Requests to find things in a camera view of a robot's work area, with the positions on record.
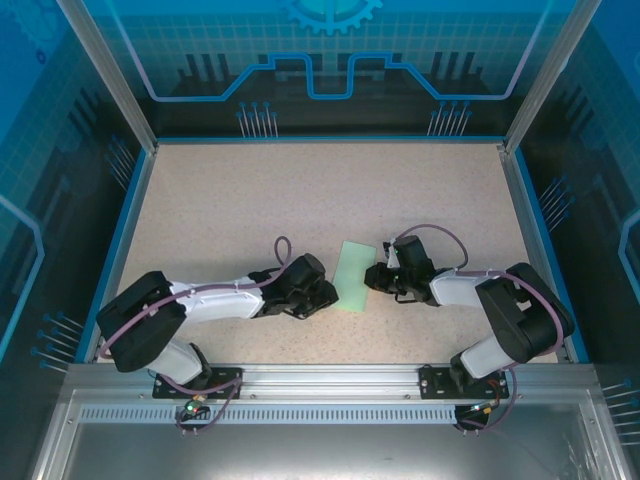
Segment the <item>blue edged aluminium side rail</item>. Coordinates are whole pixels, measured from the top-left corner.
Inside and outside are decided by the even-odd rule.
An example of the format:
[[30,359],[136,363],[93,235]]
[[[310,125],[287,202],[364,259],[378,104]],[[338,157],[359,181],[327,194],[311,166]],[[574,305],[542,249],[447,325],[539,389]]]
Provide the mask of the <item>blue edged aluminium side rail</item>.
[[524,157],[519,149],[508,153],[502,143],[498,144],[498,152],[529,257],[529,263],[548,283],[575,321],[575,331],[569,338],[564,340],[564,346],[561,348],[563,354],[558,353],[558,357],[570,363],[588,364],[591,359],[576,319]]
[[136,161],[134,172],[109,244],[109,249],[105,257],[96,291],[90,304],[79,345],[76,349],[74,357],[75,363],[91,363],[95,358],[95,352],[99,340],[99,329],[96,321],[97,314],[99,310],[116,295],[142,204],[144,202],[155,159],[155,152],[149,153],[142,150],[138,160]]

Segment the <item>light green cloth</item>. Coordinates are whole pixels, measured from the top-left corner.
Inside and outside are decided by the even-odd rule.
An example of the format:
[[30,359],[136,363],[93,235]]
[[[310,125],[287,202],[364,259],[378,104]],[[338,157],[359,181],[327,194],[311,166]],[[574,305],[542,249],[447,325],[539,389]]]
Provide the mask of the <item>light green cloth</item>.
[[365,310],[369,288],[365,285],[366,270],[376,260],[376,248],[360,243],[344,241],[333,278],[338,295],[334,307],[354,313]]

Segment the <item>steel tray plate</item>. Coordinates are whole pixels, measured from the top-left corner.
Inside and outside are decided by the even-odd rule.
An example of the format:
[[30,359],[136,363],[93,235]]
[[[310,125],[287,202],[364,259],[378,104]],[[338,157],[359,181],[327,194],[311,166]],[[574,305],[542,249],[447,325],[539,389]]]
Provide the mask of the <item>steel tray plate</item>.
[[28,480],[640,480],[606,408],[518,405],[497,428],[454,425],[87,424],[55,411]]

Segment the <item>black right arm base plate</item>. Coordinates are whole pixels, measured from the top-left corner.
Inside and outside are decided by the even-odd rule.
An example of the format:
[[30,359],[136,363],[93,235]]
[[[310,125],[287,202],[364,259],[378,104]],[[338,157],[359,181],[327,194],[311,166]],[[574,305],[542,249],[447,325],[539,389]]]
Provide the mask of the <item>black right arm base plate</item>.
[[423,400],[489,400],[510,397],[503,372],[493,372],[475,379],[467,374],[458,377],[449,366],[427,364],[418,370],[418,381]]

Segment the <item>aluminium table edge rail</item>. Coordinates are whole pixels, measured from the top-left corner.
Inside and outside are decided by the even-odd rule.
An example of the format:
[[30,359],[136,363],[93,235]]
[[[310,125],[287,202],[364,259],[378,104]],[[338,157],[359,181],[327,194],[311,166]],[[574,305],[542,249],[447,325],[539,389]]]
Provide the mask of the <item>aluminium table edge rail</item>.
[[427,144],[502,144],[501,136],[284,136],[249,137],[159,137],[159,145],[285,145],[285,144],[359,144],[359,143],[427,143]]

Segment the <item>aluminium frame post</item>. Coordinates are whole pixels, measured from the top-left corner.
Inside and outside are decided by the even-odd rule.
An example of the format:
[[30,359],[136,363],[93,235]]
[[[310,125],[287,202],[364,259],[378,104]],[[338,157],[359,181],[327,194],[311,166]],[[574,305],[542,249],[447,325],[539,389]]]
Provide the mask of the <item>aluminium frame post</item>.
[[505,136],[503,146],[499,149],[502,160],[515,154],[601,2],[602,0],[576,0]]
[[141,147],[157,151],[157,139],[104,37],[82,0],[56,0],[68,23],[114,98]]

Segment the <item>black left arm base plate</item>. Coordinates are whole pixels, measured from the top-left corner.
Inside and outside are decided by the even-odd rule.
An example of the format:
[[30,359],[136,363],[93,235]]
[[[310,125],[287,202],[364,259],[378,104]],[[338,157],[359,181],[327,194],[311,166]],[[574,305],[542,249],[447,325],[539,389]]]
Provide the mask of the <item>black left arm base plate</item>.
[[231,397],[238,399],[241,393],[241,386],[235,387],[231,384],[233,380],[242,380],[243,370],[237,367],[212,367],[207,378],[196,377],[180,389],[168,383],[166,379],[157,374],[154,379],[152,397],[162,400],[188,399],[192,397],[189,390],[197,391],[199,395],[207,399],[223,400]]

